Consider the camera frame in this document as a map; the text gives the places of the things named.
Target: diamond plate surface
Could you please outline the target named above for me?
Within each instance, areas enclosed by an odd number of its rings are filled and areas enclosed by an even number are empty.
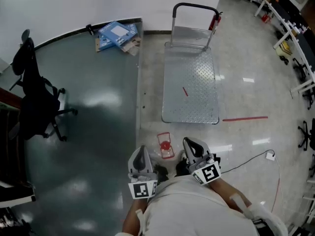
[[[164,63],[163,121],[218,123],[218,96],[210,48],[207,51],[170,48],[167,42]]]

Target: green floor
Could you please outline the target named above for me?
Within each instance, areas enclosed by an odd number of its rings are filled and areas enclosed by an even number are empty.
[[[114,235],[132,201],[127,160],[136,146],[139,55],[115,47],[96,53],[94,37],[83,33],[39,49],[36,57],[41,76],[65,88],[66,107],[79,114],[57,121],[66,143],[53,132],[26,142],[37,201],[14,211],[42,236]],[[8,89],[14,79],[6,70],[0,87]],[[23,97],[18,87],[13,93]]]

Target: power cord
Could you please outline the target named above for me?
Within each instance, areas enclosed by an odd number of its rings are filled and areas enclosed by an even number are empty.
[[[235,167],[235,168],[232,168],[232,169],[230,169],[230,170],[228,170],[228,171],[222,172],[222,174],[223,174],[223,173],[230,172],[230,171],[233,171],[233,170],[235,170],[235,169],[237,169],[237,168],[240,168],[240,167],[243,166],[244,164],[247,164],[248,162],[252,161],[254,158],[256,158],[256,157],[258,157],[258,156],[260,156],[260,155],[263,155],[264,153],[267,153],[267,152],[269,152],[269,151],[272,151],[272,152],[274,153],[274,154],[273,154],[273,157],[275,157],[276,162],[277,162],[277,165],[278,165],[278,167],[279,167],[279,180],[278,180],[278,185],[277,185],[277,191],[276,191],[275,200],[274,200],[274,203],[273,203],[272,209],[271,209],[271,212],[273,212],[274,207],[275,207],[275,203],[276,203],[276,199],[277,199],[277,195],[278,195],[278,190],[279,190],[279,189],[280,189],[281,196],[282,196],[282,206],[284,206],[284,204],[283,204],[283,202],[284,202],[284,195],[283,195],[283,193],[282,193],[281,185],[280,185],[280,179],[281,179],[280,164],[279,164],[279,162],[278,162],[278,160],[277,160],[276,153],[275,153],[275,151],[274,151],[273,149],[268,149],[268,150],[266,150],[265,152],[263,152],[263,153],[261,153],[261,154],[258,154],[258,155],[254,156],[254,157],[252,157],[250,160],[246,161],[245,163],[242,163],[241,165],[239,165],[239,166],[237,166],[237,167]]]

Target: floor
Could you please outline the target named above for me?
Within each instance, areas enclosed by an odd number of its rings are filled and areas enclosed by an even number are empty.
[[[139,143],[157,150],[156,135],[161,132],[173,134],[180,148],[185,136],[201,139],[221,157],[222,172],[273,149],[281,167],[283,193],[283,199],[281,192],[277,195],[274,213],[288,225],[301,223],[307,210],[302,195],[309,188],[306,180],[312,151],[298,148],[302,135],[297,126],[303,120],[310,124],[314,109],[308,111],[300,95],[291,97],[290,88],[298,85],[292,62],[287,66],[277,56],[272,48],[277,42],[273,27],[253,16],[257,6],[245,0],[220,0],[218,10],[223,11],[222,20],[210,46],[220,72],[220,120],[268,119],[220,121],[217,125],[162,122],[164,43],[170,37],[151,35],[144,41]],[[223,174],[252,202],[262,202],[270,210],[278,178],[278,165],[265,155]]]
[[[61,102],[79,113],[57,121],[66,143],[56,134],[26,141],[37,200],[14,211],[37,235],[115,235],[132,202],[127,160],[136,146],[139,55],[96,53],[94,37],[83,33],[39,49],[36,58],[40,74],[66,89]],[[14,79],[6,70],[0,86],[8,89]],[[23,96],[19,87],[13,92]]]
[[[272,48],[277,41],[273,28],[253,16],[256,9],[244,0],[220,0],[218,10],[223,15],[211,48],[220,72],[220,120],[268,119],[217,125],[162,122],[163,52],[169,35],[149,35],[143,41],[137,144],[157,149],[156,135],[165,131],[174,135],[179,147],[184,136],[195,137],[221,157],[221,171],[273,149],[283,193],[283,199],[281,193],[277,195],[274,213],[286,224],[300,223],[312,151],[298,149],[302,135],[297,126],[310,121],[314,109],[308,111],[300,95],[291,97],[290,88],[298,84],[292,63],[286,66],[279,59]],[[137,84],[130,82],[137,81],[138,57],[119,59],[121,53],[115,49],[96,54],[87,33],[53,43],[36,55],[41,75],[66,88],[64,102],[77,108],[79,115],[60,120],[67,143],[59,142],[56,135],[27,142],[27,166],[37,201],[15,211],[31,222],[38,235],[114,235],[131,204],[126,163],[136,142]],[[8,88],[13,79],[12,72],[5,72],[0,86]],[[18,88],[14,92],[22,95]],[[276,162],[264,155],[223,174],[252,202],[262,202],[268,209],[278,177]]]

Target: metal cart platform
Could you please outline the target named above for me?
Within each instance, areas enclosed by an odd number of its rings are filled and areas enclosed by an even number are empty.
[[[213,30],[176,27],[176,10],[182,5],[214,11]],[[166,42],[164,54],[164,122],[219,122],[216,78],[209,48],[218,19],[218,11],[208,6],[185,2],[175,5],[171,42]],[[174,42],[174,32],[177,33],[179,42]],[[206,45],[200,45],[199,40],[202,39],[207,39]]]

